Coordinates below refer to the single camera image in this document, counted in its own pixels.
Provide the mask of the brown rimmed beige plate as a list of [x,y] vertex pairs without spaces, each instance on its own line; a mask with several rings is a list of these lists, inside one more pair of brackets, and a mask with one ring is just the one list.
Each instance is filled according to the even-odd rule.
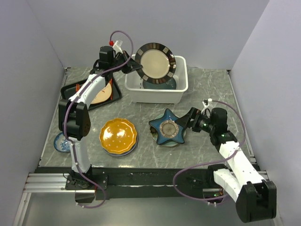
[[176,59],[172,51],[156,42],[141,46],[135,54],[135,61],[142,66],[137,70],[141,79],[155,85],[168,82],[176,71]]

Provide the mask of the teal floral plate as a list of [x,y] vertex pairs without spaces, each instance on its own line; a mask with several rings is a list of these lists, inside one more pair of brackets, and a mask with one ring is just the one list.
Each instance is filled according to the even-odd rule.
[[152,84],[146,81],[143,81],[144,89],[168,89],[175,90],[176,89],[176,81],[174,78],[171,78],[169,81],[161,84]]

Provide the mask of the yellow polka dot plate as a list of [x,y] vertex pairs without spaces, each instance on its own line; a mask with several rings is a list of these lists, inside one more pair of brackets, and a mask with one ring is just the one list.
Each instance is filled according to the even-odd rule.
[[101,128],[99,140],[110,155],[122,156],[130,153],[138,141],[138,132],[127,119],[115,118]]

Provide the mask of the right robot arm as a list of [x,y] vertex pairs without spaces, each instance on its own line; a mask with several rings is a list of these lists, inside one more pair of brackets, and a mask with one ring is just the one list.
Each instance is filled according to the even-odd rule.
[[191,108],[175,123],[184,129],[209,134],[211,143],[230,168],[208,164],[211,173],[206,175],[206,182],[210,187],[220,185],[226,191],[235,202],[242,222],[273,219],[277,214],[277,187],[264,179],[249,162],[238,140],[228,130],[227,120],[228,114],[223,108],[213,108],[210,116]]

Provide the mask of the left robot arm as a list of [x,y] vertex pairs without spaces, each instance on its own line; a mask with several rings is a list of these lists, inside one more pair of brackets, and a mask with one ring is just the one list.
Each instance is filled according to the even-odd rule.
[[94,184],[84,139],[91,128],[88,109],[97,94],[112,79],[114,72],[122,71],[127,74],[139,69],[142,69],[142,65],[126,51],[103,46],[86,82],[72,97],[59,102],[59,129],[68,141],[72,158],[69,180],[83,189]]

